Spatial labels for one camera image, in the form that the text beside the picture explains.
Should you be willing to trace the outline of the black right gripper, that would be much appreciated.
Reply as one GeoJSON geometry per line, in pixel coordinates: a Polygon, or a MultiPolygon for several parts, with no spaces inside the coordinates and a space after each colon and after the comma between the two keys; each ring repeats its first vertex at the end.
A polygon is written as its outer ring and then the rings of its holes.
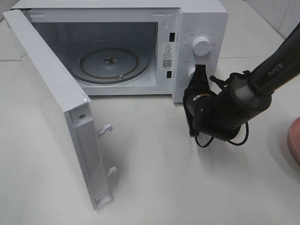
{"type": "Polygon", "coordinates": [[[197,132],[210,136],[221,135],[222,127],[213,120],[215,96],[216,94],[209,88],[206,65],[195,65],[195,71],[183,97],[191,136],[195,136],[197,132]]]}

